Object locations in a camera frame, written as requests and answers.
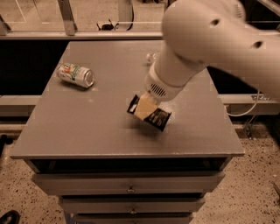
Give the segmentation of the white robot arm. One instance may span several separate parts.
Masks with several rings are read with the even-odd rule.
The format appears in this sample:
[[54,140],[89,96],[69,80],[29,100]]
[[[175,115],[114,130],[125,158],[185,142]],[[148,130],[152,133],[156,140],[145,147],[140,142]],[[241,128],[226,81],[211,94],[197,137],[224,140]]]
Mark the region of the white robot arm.
[[144,120],[191,78],[215,67],[280,99],[280,39],[246,24],[238,0],[176,0],[162,21],[164,43],[132,112]]

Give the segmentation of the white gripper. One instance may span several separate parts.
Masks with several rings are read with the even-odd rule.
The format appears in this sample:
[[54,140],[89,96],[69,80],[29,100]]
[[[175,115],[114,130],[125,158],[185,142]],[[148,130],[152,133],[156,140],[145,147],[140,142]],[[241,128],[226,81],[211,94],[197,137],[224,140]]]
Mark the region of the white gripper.
[[154,62],[144,79],[147,93],[140,97],[135,116],[144,120],[158,108],[158,102],[173,100],[192,77],[193,70],[182,64],[167,65]]

